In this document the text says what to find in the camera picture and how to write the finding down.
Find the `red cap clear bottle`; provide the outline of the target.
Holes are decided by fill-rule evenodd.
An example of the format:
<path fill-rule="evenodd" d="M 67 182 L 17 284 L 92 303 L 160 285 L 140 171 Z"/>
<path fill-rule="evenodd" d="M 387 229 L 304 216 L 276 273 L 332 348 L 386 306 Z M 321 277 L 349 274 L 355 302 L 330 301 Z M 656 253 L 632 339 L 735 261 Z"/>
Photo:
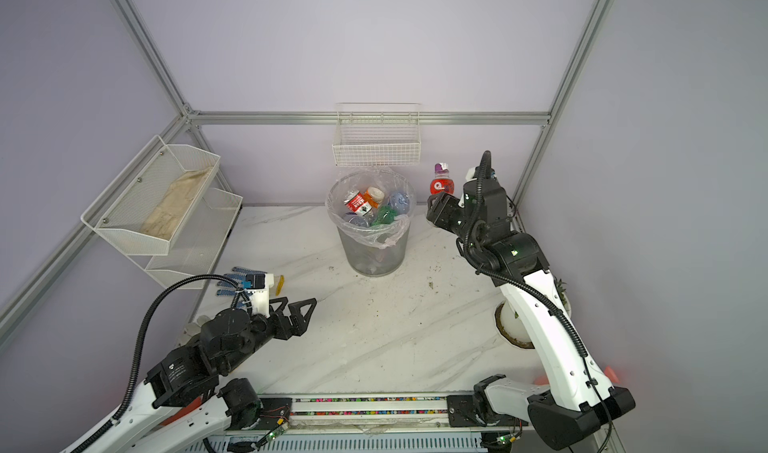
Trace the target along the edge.
<path fill-rule="evenodd" d="M 344 200 L 345 206 L 358 216 L 368 215 L 373 207 L 360 191 L 350 192 Z"/>

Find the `yellow cap orange bottle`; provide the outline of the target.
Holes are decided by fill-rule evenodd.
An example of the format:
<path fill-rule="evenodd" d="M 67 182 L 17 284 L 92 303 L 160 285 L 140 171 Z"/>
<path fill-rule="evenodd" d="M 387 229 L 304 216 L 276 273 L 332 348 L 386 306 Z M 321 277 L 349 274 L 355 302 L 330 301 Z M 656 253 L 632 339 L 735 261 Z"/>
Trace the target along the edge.
<path fill-rule="evenodd" d="M 386 194 L 383 190 L 371 186 L 365 190 L 363 197 L 373 208 L 378 209 L 385 201 Z"/>

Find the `white knit glove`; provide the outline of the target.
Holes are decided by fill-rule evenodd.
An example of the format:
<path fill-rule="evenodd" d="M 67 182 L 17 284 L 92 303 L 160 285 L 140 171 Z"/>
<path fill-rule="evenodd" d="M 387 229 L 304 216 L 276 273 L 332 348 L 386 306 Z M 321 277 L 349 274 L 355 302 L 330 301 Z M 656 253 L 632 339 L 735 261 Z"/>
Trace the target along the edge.
<path fill-rule="evenodd" d="M 176 342 L 176 346 L 183 346 L 188 343 L 195 335 L 201 332 L 202 326 L 210 320 L 207 315 L 200 315 L 193 321 L 187 323 Z"/>

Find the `pink watering can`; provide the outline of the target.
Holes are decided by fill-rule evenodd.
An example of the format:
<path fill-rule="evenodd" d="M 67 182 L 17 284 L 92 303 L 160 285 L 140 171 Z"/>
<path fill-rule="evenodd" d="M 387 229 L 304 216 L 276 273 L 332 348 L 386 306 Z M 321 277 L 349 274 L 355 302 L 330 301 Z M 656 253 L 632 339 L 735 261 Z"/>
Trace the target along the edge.
<path fill-rule="evenodd" d="M 605 376 L 606 376 L 606 377 L 607 377 L 607 378 L 608 378 L 608 379 L 609 379 L 609 380 L 610 380 L 610 381 L 611 381 L 613 384 L 619 384 L 619 383 L 620 383 L 620 380 L 619 380 L 619 378 L 618 378 L 618 376 L 617 376 L 616 372 L 615 372 L 615 371 L 614 371 L 614 370 L 613 370 L 611 367 L 606 367 L 606 368 L 603 370 L 603 373 L 605 374 Z M 541 385 L 548 385 L 548 384 L 549 384 L 549 379 L 548 379 L 548 377 L 547 377 L 546 375 L 540 375 L 540 376 L 536 377 L 536 378 L 533 380 L 533 383 L 534 383 L 535 385 L 539 385 L 539 386 L 541 386 Z"/>

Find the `green crushed plastic bottle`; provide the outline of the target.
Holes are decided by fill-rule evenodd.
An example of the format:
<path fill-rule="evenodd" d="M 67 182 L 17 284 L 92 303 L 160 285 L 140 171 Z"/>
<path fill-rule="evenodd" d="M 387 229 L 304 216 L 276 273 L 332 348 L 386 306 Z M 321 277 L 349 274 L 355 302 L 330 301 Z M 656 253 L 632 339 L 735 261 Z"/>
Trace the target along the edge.
<path fill-rule="evenodd" d="M 373 226 L 385 226 L 391 225 L 397 219 L 399 215 L 398 211 L 390 205 L 382 205 L 378 210 L 375 219 L 373 220 Z"/>

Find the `orange rubber glove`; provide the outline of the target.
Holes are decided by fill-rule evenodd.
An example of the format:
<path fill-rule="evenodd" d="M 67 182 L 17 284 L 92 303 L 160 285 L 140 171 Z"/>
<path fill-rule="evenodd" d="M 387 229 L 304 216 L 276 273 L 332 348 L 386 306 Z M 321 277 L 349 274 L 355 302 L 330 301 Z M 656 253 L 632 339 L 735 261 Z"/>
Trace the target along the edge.
<path fill-rule="evenodd" d="M 178 421 L 179 419 L 181 419 L 181 418 L 185 417 L 186 415 L 188 415 L 188 414 L 190 414 L 190 413 L 194 412 L 195 410 L 197 410 L 198 408 L 200 408 L 200 407 L 202 406 L 202 404 L 203 404 L 203 400 L 202 400 L 202 397 L 201 397 L 201 396 L 199 396 L 199 397 L 197 397 L 195 400 L 193 400 L 191 403 L 189 403 L 187 406 L 185 406 L 185 407 L 181 408 L 181 409 L 180 409 L 178 412 L 176 412 L 174 415 L 172 415 L 171 417 L 169 417 L 169 418 L 167 418 L 167 419 L 163 420 L 163 421 L 160 423 L 160 425 L 161 425 L 161 426 L 163 426 L 163 427 L 165 427 L 165 426 L 168 426 L 168 425 L 170 425 L 170 424 L 172 424 L 172 423 L 174 423 L 174 422 Z"/>

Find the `white mesh wall shelf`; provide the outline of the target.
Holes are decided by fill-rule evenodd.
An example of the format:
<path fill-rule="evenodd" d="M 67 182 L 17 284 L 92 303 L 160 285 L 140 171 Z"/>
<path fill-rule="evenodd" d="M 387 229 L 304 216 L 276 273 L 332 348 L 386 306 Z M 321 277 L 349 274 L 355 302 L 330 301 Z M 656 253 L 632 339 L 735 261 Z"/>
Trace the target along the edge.
<path fill-rule="evenodd" d="M 219 155 L 156 136 L 81 222 L 163 287 L 210 273 L 243 202 L 219 175 Z"/>

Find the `beige cloth in shelf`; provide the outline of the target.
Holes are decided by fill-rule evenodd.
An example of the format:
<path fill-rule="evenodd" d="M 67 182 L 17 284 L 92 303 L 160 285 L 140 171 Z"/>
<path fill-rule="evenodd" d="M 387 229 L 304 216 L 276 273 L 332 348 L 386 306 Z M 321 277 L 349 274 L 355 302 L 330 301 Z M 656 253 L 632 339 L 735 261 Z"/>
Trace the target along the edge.
<path fill-rule="evenodd" d="M 170 240 L 212 168 L 187 171 L 174 180 L 141 226 L 142 234 Z"/>

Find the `potted green plant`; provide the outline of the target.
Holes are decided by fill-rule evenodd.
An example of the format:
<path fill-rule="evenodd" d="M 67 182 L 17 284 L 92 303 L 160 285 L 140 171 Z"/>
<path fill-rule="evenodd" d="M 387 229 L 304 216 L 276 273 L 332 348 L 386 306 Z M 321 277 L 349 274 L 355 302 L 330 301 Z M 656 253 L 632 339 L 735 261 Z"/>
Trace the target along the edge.
<path fill-rule="evenodd" d="M 557 277 L 554 278 L 555 288 L 568 318 L 572 315 L 570 300 L 567 296 L 566 283 Z M 495 323 L 499 334 L 515 347 L 531 350 L 535 348 L 527 330 L 519 317 L 519 314 L 508 301 L 500 303 L 495 312 Z"/>

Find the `aluminium rail with beads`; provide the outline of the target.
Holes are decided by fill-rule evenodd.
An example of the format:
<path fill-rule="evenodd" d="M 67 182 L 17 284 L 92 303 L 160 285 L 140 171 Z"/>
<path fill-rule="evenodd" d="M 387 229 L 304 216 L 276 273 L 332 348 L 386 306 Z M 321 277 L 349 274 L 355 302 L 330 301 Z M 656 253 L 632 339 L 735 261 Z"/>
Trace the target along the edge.
<path fill-rule="evenodd" d="M 469 392 L 261 394 L 269 418 L 283 416 L 290 434 L 383 434 L 533 430 L 526 420 L 485 421 Z"/>

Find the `horizontal aluminium frame bar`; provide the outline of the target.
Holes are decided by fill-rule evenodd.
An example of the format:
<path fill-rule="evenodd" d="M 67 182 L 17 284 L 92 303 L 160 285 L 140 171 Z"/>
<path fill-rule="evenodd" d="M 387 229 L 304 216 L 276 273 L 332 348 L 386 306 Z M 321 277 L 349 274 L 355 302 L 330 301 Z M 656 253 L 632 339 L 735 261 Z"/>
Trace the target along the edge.
<path fill-rule="evenodd" d="M 196 125 L 333 125 L 341 123 L 422 125 L 523 125 L 545 126 L 551 119 L 548 112 L 335 112 L 335 111 L 277 111 L 237 112 L 199 111 L 187 116 Z"/>

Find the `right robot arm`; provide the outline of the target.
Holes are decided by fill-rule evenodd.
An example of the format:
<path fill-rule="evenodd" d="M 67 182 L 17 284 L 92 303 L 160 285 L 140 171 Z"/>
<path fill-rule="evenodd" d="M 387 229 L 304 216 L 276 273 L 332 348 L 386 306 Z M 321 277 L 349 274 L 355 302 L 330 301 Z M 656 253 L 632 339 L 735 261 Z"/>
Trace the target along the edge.
<path fill-rule="evenodd" d="M 555 451 L 602 434 L 598 451 L 617 447 L 616 422 L 636 406 L 595 362 L 560 299 L 549 261 L 535 238 L 512 226 L 510 202 L 484 151 L 460 196 L 430 197 L 427 220 L 456 236 L 460 257 L 492 280 L 533 343 L 547 382 L 525 384 L 503 374 L 473 387 L 470 420 L 500 427 L 517 419 Z"/>

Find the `blue dotted work glove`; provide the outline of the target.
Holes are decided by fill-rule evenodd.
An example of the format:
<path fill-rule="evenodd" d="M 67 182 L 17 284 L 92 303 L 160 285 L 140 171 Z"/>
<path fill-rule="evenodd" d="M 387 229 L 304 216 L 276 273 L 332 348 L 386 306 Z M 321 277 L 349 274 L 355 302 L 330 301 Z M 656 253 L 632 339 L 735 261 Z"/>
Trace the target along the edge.
<path fill-rule="evenodd" d="M 238 288 L 243 287 L 243 282 L 246 280 L 248 275 L 255 275 L 255 274 L 261 274 L 261 270 L 253 270 L 244 268 L 241 266 L 235 266 L 232 268 L 232 270 L 229 273 L 225 273 L 224 276 L 227 278 L 230 278 L 231 280 L 235 281 L 237 283 Z M 285 276 L 282 274 L 274 274 L 274 285 L 271 287 L 272 294 L 275 297 L 278 297 L 282 293 L 282 289 L 285 283 Z M 233 296 L 235 294 L 236 288 L 228 283 L 227 281 L 218 281 L 217 282 L 217 296 Z"/>

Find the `grey mesh waste bin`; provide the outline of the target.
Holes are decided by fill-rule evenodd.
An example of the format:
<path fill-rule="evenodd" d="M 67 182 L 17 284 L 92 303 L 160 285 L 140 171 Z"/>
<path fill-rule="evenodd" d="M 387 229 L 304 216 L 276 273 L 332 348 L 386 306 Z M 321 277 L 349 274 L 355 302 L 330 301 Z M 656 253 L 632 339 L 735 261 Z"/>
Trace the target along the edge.
<path fill-rule="evenodd" d="M 353 270 L 386 276 L 405 258 L 415 190 L 389 167 L 353 170 L 337 179 L 325 205 Z"/>

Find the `red label purple cap bottle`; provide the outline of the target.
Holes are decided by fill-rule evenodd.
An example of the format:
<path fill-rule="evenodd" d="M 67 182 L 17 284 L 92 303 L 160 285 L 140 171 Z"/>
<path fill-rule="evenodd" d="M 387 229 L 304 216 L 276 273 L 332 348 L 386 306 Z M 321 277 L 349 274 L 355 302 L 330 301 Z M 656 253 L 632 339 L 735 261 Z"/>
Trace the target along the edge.
<path fill-rule="evenodd" d="M 437 195 L 446 192 L 454 194 L 455 183 L 450 177 L 450 171 L 447 163 L 436 163 L 434 165 L 434 178 L 430 182 L 429 190 L 431 195 Z"/>

